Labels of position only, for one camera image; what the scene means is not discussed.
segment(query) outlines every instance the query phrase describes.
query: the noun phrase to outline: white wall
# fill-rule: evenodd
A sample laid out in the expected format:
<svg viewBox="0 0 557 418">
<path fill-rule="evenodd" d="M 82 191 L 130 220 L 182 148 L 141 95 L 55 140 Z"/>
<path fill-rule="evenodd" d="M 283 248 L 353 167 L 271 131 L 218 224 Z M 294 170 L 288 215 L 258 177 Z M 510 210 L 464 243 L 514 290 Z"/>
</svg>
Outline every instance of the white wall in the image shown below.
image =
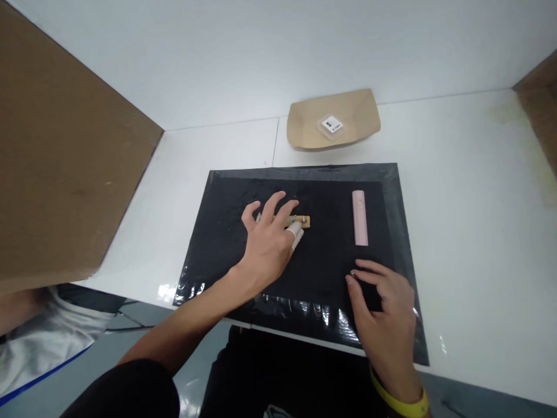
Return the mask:
<svg viewBox="0 0 557 418">
<path fill-rule="evenodd" d="M 164 129 L 511 87 L 557 48 L 555 0 L 10 0 Z"/>
</svg>

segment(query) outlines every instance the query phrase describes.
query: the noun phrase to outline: forearm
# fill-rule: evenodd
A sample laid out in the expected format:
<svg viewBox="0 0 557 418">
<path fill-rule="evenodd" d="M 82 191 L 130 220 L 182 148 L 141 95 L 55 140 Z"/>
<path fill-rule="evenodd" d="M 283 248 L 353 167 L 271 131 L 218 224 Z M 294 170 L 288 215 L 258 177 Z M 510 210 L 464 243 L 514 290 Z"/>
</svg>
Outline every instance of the forearm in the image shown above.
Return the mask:
<svg viewBox="0 0 557 418">
<path fill-rule="evenodd" d="M 118 364 L 151 359 L 174 375 L 195 351 L 203 337 L 230 311 L 252 295 L 238 286 L 235 266 L 209 289 L 183 304 L 141 338 Z"/>
<path fill-rule="evenodd" d="M 407 404 L 417 403 L 422 399 L 424 387 L 412 363 L 396 369 L 388 369 L 387 367 L 378 365 L 378 368 L 374 370 L 375 375 L 379 376 L 381 379 L 381 386 L 383 386 L 385 391 L 394 399 Z M 404 418 L 394 411 L 390 405 L 388 406 L 390 411 L 389 416 Z M 428 410 L 423 417 L 431 418 L 431 412 Z"/>
</svg>

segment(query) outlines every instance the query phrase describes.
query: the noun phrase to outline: black mat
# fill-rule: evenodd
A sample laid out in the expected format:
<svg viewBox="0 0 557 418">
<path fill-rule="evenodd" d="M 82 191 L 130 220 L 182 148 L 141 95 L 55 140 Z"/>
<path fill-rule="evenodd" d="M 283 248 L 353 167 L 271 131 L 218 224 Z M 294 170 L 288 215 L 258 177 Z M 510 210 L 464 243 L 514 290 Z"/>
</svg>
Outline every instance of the black mat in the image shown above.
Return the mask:
<svg viewBox="0 0 557 418">
<path fill-rule="evenodd" d="M 211 171 L 175 297 L 180 305 L 220 279 L 244 254 L 241 214 L 279 190 L 298 199 L 298 215 L 310 215 L 292 260 L 264 294 L 229 316 L 243 322 L 359 347 L 345 275 L 354 260 L 374 260 L 415 286 L 396 164 Z M 352 191 L 364 190 L 369 246 L 354 244 Z M 371 310 L 381 310 L 375 286 L 362 283 Z M 427 365 L 422 324 L 415 361 Z"/>
</svg>

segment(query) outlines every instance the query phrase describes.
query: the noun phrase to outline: blue strip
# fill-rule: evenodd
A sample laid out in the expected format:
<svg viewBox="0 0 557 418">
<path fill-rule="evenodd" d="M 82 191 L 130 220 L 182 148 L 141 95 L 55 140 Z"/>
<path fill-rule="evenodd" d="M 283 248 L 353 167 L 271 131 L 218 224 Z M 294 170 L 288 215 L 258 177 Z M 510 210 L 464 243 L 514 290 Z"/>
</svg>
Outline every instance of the blue strip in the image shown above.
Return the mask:
<svg viewBox="0 0 557 418">
<path fill-rule="evenodd" d="M 52 373 L 60 370 L 62 367 L 64 367 L 66 364 L 72 362 L 73 360 L 77 359 L 80 355 L 82 355 L 85 351 L 87 351 L 89 349 L 89 347 L 87 347 L 86 349 L 84 349 L 83 351 L 77 353 L 76 355 L 74 355 L 71 359 L 66 360 L 65 362 L 63 362 L 61 365 L 55 367 L 54 369 L 50 370 L 49 372 L 46 372 L 45 374 L 40 375 L 39 377 L 37 377 L 34 380 L 31 380 L 29 383 L 26 383 L 25 385 L 21 386 L 18 389 L 15 389 L 14 391 L 8 393 L 7 395 L 4 395 L 2 398 L 0 398 L 0 406 L 4 405 L 5 403 L 11 401 L 13 398 L 15 398 L 16 396 L 18 396 L 19 394 L 22 394 L 23 392 L 25 392 L 27 389 L 29 389 L 32 386 L 35 386 L 37 383 L 39 383 L 42 380 L 45 380 L 47 377 L 49 377 Z"/>
</svg>

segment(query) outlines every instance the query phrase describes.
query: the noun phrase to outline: white finger bandage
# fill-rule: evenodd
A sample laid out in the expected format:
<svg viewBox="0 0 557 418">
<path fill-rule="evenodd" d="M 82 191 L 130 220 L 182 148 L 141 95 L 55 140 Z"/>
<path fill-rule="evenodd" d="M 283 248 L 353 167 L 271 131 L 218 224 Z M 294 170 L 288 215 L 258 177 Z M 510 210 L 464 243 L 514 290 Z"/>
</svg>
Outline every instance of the white finger bandage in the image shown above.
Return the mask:
<svg viewBox="0 0 557 418">
<path fill-rule="evenodd" d="M 303 236 L 302 224 L 300 222 L 294 222 L 286 230 L 294 234 L 294 242 L 292 243 L 292 250 L 296 249 L 296 246 L 300 242 Z"/>
</svg>

